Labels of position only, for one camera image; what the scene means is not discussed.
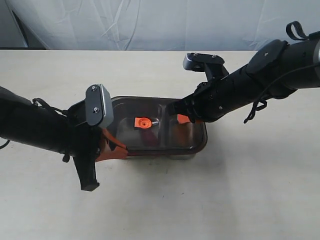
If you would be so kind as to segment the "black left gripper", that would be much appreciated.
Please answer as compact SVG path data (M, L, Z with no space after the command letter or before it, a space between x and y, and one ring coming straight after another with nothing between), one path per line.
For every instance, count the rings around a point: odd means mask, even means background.
M100 186L96 162L125 159L127 146L107 130L91 126L86 120L86 106L80 101L59 116L63 134L64 158L72 157L82 191L92 192Z

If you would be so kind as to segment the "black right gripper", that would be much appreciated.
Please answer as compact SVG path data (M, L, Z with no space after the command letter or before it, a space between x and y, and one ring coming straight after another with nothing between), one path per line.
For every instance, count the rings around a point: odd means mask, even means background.
M180 125L212 123L252 102L253 79L245 73L232 73L220 80L201 83L192 94L169 103L166 109L170 116L177 115Z

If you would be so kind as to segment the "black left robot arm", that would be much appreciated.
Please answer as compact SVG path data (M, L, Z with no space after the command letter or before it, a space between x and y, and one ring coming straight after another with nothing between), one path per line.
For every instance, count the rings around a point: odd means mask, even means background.
M88 87L84 100L67 110L0 89L1 138L62 154L65 163L73 159L83 191L100 185L97 162L128 156L127 147L107 130L113 120L111 97L102 84Z

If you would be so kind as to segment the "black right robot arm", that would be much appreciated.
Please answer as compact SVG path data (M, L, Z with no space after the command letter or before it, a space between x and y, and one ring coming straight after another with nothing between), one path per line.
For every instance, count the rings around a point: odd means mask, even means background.
M169 115L184 115L192 123L213 123L226 114L252 105L246 119L267 107L270 99L282 100L299 89L320 86L320 34L310 34L289 44L273 40L250 59L229 73L218 55L188 53L183 60L187 71L204 72L201 82L190 95L167 106Z

